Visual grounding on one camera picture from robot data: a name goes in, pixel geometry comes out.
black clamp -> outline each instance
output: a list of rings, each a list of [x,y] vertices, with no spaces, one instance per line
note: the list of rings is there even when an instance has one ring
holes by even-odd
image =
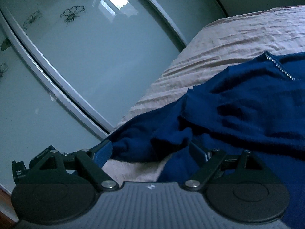
[[[198,158],[199,151],[205,157]],[[253,152],[226,155],[220,149],[210,151],[200,142],[191,142],[190,154],[201,168],[184,188],[201,192],[219,214],[243,223],[282,218],[289,204],[288,189]]]
[[[23,162],[13,161],[18,185],[11,200],[18,218],[36,224],[60,223],[85,213],[102,192],[117,190],[118,184],[93,161],[109,143],[105,140],[97,148],[70,154],[50,146],[31,160],[29,169]]]

wooden floor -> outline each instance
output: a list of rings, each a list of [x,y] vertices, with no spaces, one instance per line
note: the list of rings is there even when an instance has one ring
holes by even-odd
[[[0,189],[0,200],[5,202],[9,207],[13,208],[11,203],[11,197]],[[9,229],[15,225],[15,221],[7,217],[4,213],[0,212],[0,229]]]

gray ribbed surface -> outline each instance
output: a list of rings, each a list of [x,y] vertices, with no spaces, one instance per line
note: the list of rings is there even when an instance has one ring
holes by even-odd
[[[21,221],[16,229],[288,229],[280,220],[265,225],[243,225],[214,212],[197,192],[177,183],[126,183],[104,193],[85,215],[62,225],[38,226]]]

logo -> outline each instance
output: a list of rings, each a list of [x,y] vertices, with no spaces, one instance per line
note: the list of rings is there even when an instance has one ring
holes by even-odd
[[[152,189],[156,188],[156,186],[153,185],[153,184],[150,184],[150,185],[147,186],[147,188],[149,188],[150,190],[152,190]]]

rhinestone trim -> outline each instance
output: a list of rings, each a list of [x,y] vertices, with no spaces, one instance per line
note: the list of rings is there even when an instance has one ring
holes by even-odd
[[[282,71],[282,73],[286,74],[287,77],[289,77],[292,81],[295,80],[294,77],[292,77],[292,75],[290,75],[287,71],[283,70],[283,68],[281,67],[281,65],[272,57],[270,57],[267,53],[267,51],[264,52],[265,56],[267,57],[268,60],[270,60],[271,62],[273,62],[275,64],[275,66]]]

